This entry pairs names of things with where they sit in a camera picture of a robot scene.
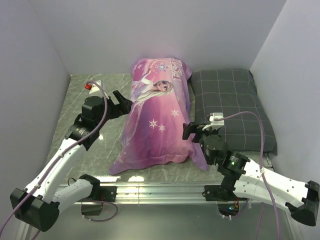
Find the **pink princess print pillowcase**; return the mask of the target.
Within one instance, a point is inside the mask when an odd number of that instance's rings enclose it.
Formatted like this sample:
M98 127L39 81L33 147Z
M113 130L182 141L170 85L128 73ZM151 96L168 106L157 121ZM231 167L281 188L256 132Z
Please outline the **pink princess print pillowcase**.
M186 64L173 57L141 58L132 66L132 106L123 128L122 150L109 168L110 175L187 158L208 169L193 136L183 139L183 125L190 123L187 81L191 75Z

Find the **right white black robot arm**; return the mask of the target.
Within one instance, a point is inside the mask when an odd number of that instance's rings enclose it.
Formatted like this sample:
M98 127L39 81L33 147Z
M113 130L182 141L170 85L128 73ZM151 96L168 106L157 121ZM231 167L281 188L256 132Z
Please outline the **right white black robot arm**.
M251 199L275 205L303 225L316 226L320 207L317 182L293 180L261 167L247 156L230 151L218 132L212 126L183 124L183 140L194 134L192 141L200 145L206 163L217 166L224 176L220 186L205 185L203 196L207 201Z

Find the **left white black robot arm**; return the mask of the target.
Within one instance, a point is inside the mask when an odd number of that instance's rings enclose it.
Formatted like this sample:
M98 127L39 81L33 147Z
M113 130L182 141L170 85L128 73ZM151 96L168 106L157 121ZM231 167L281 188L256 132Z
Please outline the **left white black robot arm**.
M100 129L108 120L127 115L132 101L115 90L118 104L110 97L89 96L81 106L81 113L68 129L58 151L24 189L14 189L10 201L17 219L41 232L48 231L59 215L80 200L99 202L103 199L101 182L84 174L73 184L58 190L70 169L99 138Z

